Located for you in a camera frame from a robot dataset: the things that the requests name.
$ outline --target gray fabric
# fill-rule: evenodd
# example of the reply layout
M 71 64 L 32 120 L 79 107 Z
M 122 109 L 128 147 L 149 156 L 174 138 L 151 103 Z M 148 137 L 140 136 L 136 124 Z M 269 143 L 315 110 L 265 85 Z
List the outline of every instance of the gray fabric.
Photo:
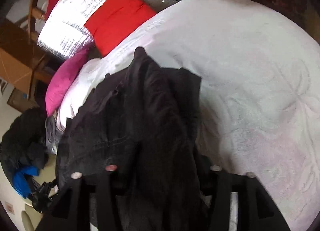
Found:
M 50 154 L 57 154 L 58 144 L 63 135 L 56 126 L 56 119 L 54 116 L 50 116 L 45 121 L 45 143 L 47 146 L 47 152 Z

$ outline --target white pillow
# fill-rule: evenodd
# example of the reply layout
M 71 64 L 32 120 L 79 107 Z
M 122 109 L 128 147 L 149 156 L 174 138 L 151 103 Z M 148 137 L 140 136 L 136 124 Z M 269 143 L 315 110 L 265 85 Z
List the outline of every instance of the white pillow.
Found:
M 100 69 L 101 59 L 88 61 L 79 72 L 75 81 L 68 89 L 58 110 L 57 127 L 64 131 L 67 118 L 74 118 L 93 88 L 96 88 L 95 78 Z

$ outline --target blue fabric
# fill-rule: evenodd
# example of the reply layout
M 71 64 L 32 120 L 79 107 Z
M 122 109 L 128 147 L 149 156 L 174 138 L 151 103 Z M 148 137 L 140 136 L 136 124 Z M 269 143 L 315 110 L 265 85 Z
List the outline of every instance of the blue fabric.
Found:
M 13 186 L 15 190 L 19 195 L 26 198 L 31 193 L 31 190 L 27 183 L 27 180 L 24 177 L 24 174 L 38 176 L 39 171 L 34 166 L 27 166 L 16 172 L 13 177 Z

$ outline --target white mattress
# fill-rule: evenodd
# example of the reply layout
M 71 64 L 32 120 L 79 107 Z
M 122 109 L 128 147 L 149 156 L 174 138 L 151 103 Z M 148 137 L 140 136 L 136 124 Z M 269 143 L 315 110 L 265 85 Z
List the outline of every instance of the white mattress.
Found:
M 307 230 L 320 211 L 316 41 L 249 0 L 184 0 L 103 58 L 91 86 L 127 67 L 138 46 L 202 77 L 200 151 L 232 173 L 255 172 L 290 229 Z

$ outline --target pile of clothes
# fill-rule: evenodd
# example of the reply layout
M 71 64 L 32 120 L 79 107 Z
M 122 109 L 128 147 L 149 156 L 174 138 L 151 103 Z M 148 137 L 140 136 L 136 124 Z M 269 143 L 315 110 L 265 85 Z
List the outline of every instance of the pile of clothes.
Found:
M 31 176 L 48 161 L 45 142 L 46 113 L 40 108 L 25 111 L 2 137 L 0 162 L 13 188 L 24 198 L 31 194 Z
M 130 66 L 106 75 L 67 121 L 56 162 L 59 189 L 74 172 L 117 165 L 123 178 L 131 172 L 130 188 L 116 198 L 124 230 L 203 230 L 207 207 L 194 159 L 200 83 L 186 69 L 160 68 L 137 48 Z M 94 194 L 90 211 L 97 225 Z

